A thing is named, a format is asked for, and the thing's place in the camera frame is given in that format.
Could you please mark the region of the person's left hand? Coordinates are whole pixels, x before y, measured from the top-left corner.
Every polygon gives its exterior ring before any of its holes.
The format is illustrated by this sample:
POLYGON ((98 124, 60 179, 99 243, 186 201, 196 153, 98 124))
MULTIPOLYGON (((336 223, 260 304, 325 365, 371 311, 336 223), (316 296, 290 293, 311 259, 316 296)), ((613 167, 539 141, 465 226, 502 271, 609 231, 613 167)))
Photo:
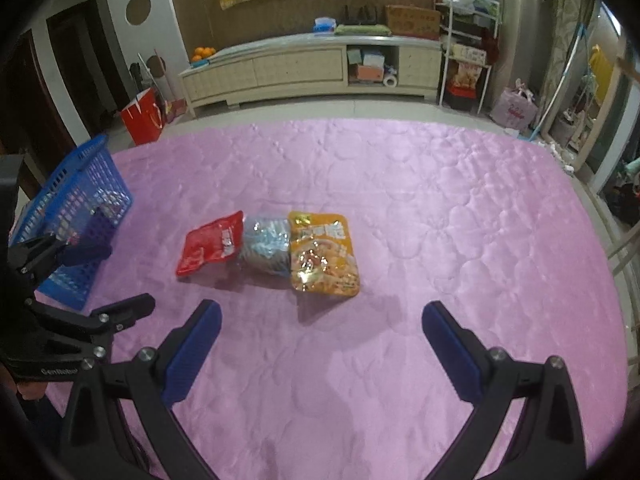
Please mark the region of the person's left hand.
POLYGON ((18 393, 26 401, 37 401, 46 394, 46 382, 16 382, 8 370, 0 365, 1 385, 12 393, 18 393))

